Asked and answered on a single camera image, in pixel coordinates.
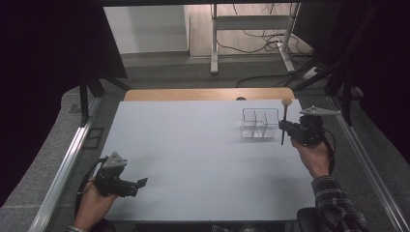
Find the metal frame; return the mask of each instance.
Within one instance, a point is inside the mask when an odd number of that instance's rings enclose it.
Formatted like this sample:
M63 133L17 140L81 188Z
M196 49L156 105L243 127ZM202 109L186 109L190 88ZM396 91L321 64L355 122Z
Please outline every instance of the metal frame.
M292 61L287 54L287 46L295 24L300 3L295 4L295 9L290 15L230 15L218 16L217 4L213 4L212 15L212 51L211 73L218 73L218 41L219 30L286 30L282 43L278 43L279 53L289 73L295 71Z
M100 104L100 101L100 98L93 98L89 108L91 116L84 127L78 128L73 138L72 144L70 145L69 150L67 151L60 165L60 168L57 171L51 187L48 189L47 195L45 196L42 206L37 212L37 215L34 218L29 231L40 232L45 231L45 229L47 228L48 222L51 219L58 199L60 198L63 188L70 177L70 173L79 154L81 145L84 142L85 137L95 119L95 113Z
M328 97L328 101L334 110L341 110L336 97ZM374 191L379 197L380 202L385 208L385 211L390 218L392 225L395 227L395 231L409 232L409 225L407 224L400 208L395 202L392 193L389 191L386 184L383 182L379 173L374 167L365 147L361 143L358 135L355 133L355 130L353 129L353 127L349 127L349 125L343 119L343 116L337 115L337 120L340 123L341 128L346 135L346 138L349 140L349 143L352 146L356 156L359 158L359 162L364 172L366 173L370 184L373 186Z

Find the hand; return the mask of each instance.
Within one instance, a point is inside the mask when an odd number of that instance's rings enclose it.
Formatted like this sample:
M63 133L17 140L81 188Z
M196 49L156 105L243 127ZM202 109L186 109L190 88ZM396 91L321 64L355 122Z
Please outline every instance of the hand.
M87 183L82 194L74 226L90 231L96 223L103 219L118 195L102 196L92 181Z
M314 147L305 146L294 139L290 139L292 146L301 155L302 163L307 168L313 179L329 176L329 157L326 145L321 142Z

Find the wooden floor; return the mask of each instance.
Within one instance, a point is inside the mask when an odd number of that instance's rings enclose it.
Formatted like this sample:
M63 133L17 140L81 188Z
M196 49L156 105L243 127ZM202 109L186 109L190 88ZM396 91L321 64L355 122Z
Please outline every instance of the wooden floor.
M276 4L220 4L218 5L218 15L289 15L291 4L276 3ZM190 14L190 56L201 57L211 55L212 44L212 5L189 5L187 6ZM284 33L280 30L238 30L238 31L218 31L219 55L237 55L237 54L272 54L278 53L276 44L272 43L272 47L266 47L269 35L277 35ZM281 40L283 36L272 37L271 42ZM311 47L303 41L291 38L289 41L289 49L297 53L311 51Z

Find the pen holder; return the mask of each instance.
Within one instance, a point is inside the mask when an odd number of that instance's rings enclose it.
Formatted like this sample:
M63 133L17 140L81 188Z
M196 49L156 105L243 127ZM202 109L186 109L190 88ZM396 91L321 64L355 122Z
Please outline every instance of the pen holder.
M276 108L244 108L241 136L244 138L274 137L278 129Z

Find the brush bristles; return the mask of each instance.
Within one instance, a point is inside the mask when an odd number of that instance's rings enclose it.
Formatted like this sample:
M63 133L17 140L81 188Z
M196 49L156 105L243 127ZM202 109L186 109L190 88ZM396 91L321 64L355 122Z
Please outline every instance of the brush bristles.
M292 100L290 99L283 99L282 104L283 106L289 106L292 103Z

